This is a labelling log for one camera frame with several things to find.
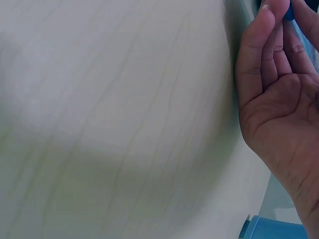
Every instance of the blue plastic container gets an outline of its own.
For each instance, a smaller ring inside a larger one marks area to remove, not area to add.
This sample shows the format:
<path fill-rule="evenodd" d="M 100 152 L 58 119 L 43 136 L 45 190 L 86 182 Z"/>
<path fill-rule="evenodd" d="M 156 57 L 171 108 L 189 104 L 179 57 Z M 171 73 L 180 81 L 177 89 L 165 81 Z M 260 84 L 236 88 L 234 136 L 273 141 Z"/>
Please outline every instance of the blue plastic container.
<path fill-rule="evenodd" d="M 246 221 L 240 234 L 243 239 L 308 239 L 305 228 L 299 224 L 284 223 L 254 216 Z"/>

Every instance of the light wooden table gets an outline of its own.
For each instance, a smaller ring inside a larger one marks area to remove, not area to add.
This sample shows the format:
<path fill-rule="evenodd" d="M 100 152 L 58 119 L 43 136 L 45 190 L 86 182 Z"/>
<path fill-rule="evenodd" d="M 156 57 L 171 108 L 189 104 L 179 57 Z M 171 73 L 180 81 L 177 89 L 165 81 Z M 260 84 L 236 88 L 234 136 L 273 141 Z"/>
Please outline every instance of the light wooden table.
<path fill-rule="evenodd" d="M 230 0 L 1 0 L 0 238 L 237 238 L 270 174 L 237 120 L 248 15 Z"/>

